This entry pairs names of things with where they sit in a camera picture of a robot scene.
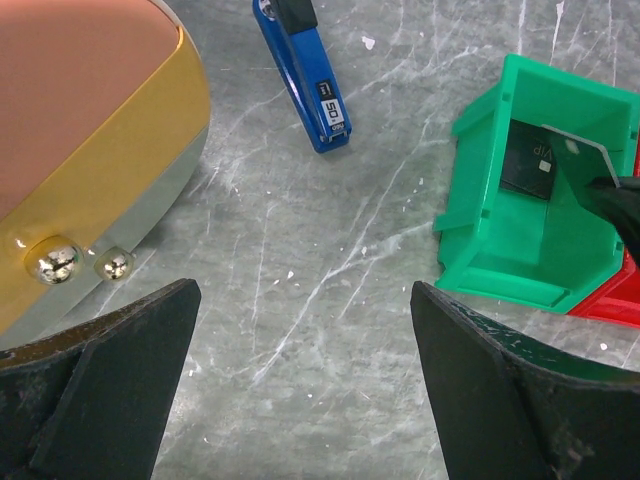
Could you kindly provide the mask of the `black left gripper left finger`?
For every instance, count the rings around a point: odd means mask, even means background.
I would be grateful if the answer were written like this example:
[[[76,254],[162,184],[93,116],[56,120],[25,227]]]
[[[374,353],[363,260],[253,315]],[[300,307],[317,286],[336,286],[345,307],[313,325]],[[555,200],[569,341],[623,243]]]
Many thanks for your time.
[[[2,478],[150,478],[200,302],[180,279],[2,351]]]

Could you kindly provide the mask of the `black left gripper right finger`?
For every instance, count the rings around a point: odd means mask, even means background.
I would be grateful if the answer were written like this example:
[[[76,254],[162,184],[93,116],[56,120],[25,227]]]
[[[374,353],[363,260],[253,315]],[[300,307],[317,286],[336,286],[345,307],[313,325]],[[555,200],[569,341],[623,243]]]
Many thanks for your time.
[[[639,376],[572,355],[418,281],[411,315],[452,479],[635,479]]]

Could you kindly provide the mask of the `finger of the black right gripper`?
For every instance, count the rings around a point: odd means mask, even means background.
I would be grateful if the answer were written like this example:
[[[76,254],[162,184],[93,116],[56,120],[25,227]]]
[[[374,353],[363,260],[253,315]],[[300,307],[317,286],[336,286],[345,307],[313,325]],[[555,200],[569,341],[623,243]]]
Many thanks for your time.
[[[611,223],[639,266],[639,178],[619,177],[618,184],[597,177],[586,187],[591,211]]]

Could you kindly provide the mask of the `green plastic bin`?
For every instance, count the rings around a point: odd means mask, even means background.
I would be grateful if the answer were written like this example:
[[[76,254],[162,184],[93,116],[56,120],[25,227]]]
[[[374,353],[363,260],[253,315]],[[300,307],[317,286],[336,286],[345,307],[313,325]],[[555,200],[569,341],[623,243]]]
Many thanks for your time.
[[[604,145],[618,175],[635,167],[636,93],[510,54],[499,81],[454,122],[456,155],[440,235],[440,289],[565,314],[619,272],[615,228],[583,209],[556,167],[548,201],[500,187],[512,120]]]

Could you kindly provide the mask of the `white drum with orange lid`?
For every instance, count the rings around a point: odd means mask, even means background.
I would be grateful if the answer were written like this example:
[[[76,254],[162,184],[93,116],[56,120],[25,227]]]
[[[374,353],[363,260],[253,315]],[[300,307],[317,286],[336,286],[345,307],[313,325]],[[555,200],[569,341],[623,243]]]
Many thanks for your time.
[[[133,274],[210,113],[203,62],[166,2],[2,3],[3,348]]]

